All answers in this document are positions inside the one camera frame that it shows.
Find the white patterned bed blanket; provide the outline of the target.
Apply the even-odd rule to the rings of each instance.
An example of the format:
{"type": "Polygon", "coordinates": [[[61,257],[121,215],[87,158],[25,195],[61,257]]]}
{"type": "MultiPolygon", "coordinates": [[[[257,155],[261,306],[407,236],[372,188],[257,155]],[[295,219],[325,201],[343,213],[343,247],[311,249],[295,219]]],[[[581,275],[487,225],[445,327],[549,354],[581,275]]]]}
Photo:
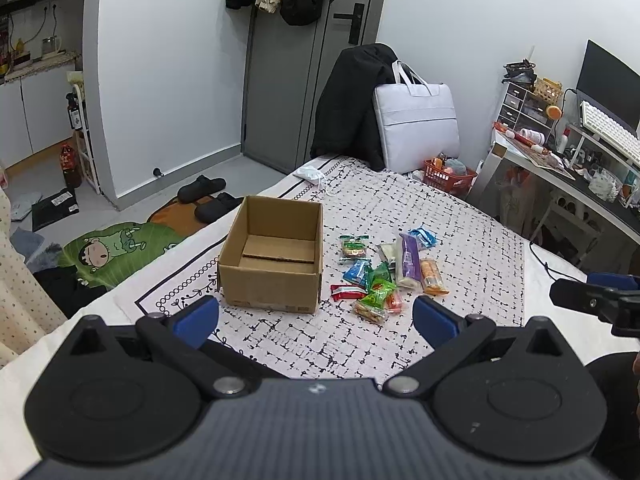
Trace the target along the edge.
{"type": "Polygon", "coordinates": [[[449,294],[445,307],[457,314],[478,312],[500,325],[524,324],[533,315],[555,321],[560,309],[549,299],[552,283],[544,270],[578,278],[585,274],[570,263],[529,248],[525,238],[477,208],[410,177],[374,172],[356,159],[320,157],[311,162],[326,176],[329,194],[292,174],[261,196],[322,203],[323,269],[316,312],[288,313],[229,307],[218,292],[217,263],[236,212],[201,229],[80,310],[44,336],[1,371],[1,479],[18,479],[39,462],[25,425],[26,396],[62,340],[85,314],[101,315],[107,324],[129,324],[145,313],[173,314],[205,295],[220,302],[213,341],[293,378],[374,377],[384,382],[401,367],[432,351],[410,321],[410,304],[418,294],[404,289],[405,310],[382,326],[352,313],[347,301],[333,301],[330,286],[342,281],[342,234],[366,234],[368,254],[376,265],[376,245],[394,242],[399,232],[415,228],[435,234],[427,258],[437,262],[449,294]]]}

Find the red snack bar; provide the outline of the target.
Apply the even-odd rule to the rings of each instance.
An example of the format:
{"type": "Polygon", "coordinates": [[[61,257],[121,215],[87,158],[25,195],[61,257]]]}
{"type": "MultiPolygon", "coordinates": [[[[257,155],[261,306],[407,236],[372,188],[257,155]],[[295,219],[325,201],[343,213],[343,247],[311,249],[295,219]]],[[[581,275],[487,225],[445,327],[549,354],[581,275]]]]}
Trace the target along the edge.
{"type": "Polygon", "coordinates": [[[331,285],[331,298],[333,301],[359,300],[367,296],[367,291],[360,286],[351,284],[331,285]]]}

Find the orange cracker packet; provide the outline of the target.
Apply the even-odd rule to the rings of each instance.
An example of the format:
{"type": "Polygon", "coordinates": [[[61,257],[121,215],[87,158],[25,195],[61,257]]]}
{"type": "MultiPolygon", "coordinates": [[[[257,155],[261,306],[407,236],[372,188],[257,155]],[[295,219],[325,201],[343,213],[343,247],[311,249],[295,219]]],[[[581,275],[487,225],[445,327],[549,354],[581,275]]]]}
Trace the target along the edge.
{"type": "Polygon", "coordinates": [[[431,296],[444,296],[449,294],[448,288],[442,280],[439,267],[435,260],[425,258],[420,260],[423,291],[431,296]]]}

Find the green red snack bag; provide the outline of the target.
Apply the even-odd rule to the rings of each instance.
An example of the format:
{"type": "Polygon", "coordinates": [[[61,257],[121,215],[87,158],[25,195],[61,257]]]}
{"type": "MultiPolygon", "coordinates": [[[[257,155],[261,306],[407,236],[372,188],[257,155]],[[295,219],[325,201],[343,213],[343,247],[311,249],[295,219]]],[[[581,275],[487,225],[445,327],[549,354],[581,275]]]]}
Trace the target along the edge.
{"type": "Polygon", "coordinates": [[[404,302],[395,284],[385,280],[375,280],[366,296],[357,299],[352,310],[360,318],[383,325],[391,315],[400,315],[404,302]]]}

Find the black jacket on chair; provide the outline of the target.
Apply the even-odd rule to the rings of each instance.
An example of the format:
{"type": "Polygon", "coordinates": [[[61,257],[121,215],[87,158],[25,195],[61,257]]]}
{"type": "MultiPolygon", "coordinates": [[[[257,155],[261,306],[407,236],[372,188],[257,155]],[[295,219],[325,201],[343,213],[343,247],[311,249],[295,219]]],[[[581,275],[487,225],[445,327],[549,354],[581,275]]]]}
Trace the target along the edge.
{"type": "Polygon", "coordinates": [[[386,44],[347,48],[338,56],[314,112],[314,140],[309,155],[349,156],[372,170],[385,168],[374,90],[395,79],[396,53],[386,44]]]}

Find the blue snack packet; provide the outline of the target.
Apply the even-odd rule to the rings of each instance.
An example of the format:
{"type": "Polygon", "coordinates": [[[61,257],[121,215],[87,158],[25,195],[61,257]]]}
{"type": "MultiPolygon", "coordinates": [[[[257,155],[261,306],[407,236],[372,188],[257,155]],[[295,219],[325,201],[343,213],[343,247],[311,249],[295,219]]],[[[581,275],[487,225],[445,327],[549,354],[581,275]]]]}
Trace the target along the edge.
{"type": "Polygon", "coordinates": [[[349,284],[367,287],[367,276],[372,271],[369,259],[356,260],[343,274],[343,280],[349,284]]]}

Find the purple wafer snack pack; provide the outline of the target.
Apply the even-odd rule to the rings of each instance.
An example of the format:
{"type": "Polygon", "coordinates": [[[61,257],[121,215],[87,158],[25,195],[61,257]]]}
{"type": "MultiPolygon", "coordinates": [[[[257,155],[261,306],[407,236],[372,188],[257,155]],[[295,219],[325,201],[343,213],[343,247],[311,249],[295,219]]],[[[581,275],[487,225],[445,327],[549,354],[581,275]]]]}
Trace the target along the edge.
{"type": "Polygon", "coordinates": [[[406,233],[398,234],[395,266],[395,280],[399,287],[413,290],[422,289],[419,246],[413,236],[406,233]]]}

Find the green biscuit packet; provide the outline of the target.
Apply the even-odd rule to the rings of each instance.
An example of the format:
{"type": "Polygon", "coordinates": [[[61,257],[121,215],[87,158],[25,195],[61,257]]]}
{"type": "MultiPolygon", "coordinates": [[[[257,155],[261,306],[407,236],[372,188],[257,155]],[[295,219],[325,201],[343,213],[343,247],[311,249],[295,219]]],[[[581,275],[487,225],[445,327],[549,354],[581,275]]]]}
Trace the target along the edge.
{"type": "Polygon", "coordinates": [[[369,237],[367,234],[343,234],[340,236],[340,245],[342,261],[356,261],[368,258],[369,237]]]}

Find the small green snack packet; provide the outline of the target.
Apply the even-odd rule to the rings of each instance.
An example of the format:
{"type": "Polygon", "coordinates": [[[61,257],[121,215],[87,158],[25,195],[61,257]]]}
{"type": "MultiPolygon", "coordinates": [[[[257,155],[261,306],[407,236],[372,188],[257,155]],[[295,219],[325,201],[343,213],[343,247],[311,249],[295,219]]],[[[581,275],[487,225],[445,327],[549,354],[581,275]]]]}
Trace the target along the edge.
{"type": "Polygon", "coordinates": [[[371,287],[376,280],[392,282],[392,274],[386,262],[381,262],[368,273],[368,286],[371,287]]]}

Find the light blue candy packet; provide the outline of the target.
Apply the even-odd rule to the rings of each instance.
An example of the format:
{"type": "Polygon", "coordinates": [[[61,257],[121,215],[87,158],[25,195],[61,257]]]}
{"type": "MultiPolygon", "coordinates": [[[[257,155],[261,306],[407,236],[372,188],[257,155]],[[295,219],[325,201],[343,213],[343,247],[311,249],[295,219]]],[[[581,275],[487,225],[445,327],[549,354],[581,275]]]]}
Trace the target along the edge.
{"type": "Polygon", "coordinates": [[[418,240],[422,247],[432,248],[437,245],[437,237],[435,234],[427,231],[424,226],[409,231],[409,234],[418,240]]]}

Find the black slipper far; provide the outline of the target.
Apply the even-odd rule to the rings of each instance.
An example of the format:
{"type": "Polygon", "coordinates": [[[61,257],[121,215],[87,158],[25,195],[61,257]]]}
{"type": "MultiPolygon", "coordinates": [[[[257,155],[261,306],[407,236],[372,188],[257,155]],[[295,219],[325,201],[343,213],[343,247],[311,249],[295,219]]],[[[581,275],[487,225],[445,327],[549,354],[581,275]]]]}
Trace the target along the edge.
{"type": "Polygon", "coordinates": [[[178,189],[177,200],[182,204],[196,203],[202,198],[221,192],[227,186],[223,178],[209,179],[201,174],[193,182],[178,189]]]}

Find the brown cardboard box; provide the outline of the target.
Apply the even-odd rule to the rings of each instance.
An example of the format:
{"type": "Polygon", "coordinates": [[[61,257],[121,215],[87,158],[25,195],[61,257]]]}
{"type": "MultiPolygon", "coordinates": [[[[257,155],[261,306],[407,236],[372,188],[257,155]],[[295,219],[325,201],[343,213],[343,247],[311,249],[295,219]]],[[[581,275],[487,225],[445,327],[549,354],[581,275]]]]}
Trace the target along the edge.
{"type": "Polygon", "coordinates": [[[314,314],[323,271],[322,205],[247,196],[218,256],[229,306],[314,314]]]}

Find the green cartoon floor mat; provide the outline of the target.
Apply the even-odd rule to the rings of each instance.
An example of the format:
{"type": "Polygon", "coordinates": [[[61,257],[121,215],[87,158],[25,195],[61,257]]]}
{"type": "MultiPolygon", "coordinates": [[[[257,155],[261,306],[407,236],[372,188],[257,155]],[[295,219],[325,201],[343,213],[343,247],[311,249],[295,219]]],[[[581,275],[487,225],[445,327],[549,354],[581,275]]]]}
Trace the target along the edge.
{"type": "Polygon", "coordinates": [[[184,236],[161,224],[114,224],[69,242],[58,266],[75,268],[77,277],[90,287],[113,289],[183,240],[184,236]]]}

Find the orange floor mat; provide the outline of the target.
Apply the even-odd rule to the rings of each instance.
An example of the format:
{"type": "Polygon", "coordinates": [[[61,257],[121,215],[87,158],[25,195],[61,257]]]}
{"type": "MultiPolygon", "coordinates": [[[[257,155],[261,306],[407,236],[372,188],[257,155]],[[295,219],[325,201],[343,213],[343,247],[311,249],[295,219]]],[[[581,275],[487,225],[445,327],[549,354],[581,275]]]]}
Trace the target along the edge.
{"type": "Polygon", "coordinates": [[[159,226],[168,226],[177,234],[188,237],[205,228],[205,224],[195,217],[196,206],[198,203],[180,203],[175,197],[154,211],[149,216],[148,222],[159,226]]]}

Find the black slipper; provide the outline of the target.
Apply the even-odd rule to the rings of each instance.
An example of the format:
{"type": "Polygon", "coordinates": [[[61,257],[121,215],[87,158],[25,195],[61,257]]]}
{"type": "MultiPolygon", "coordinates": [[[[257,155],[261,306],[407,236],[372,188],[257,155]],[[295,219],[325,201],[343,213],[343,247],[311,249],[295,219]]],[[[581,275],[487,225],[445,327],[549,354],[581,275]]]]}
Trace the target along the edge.
{"type": "Polygon", "coordinates": [[[182,204],[196,203],[202,198],[221,192],[227,186],[223,178],[209,179],[201,174],[193,182],[178,189],[177,200],[182,204]]]}
{"type": "Polygon", "coordinates": [[[242,198],[237,198],[227,192],[221,192],[209,202],[195,207],[195,219],[204,224],[211,224],[238,208],[243,203],[242,198]]]}

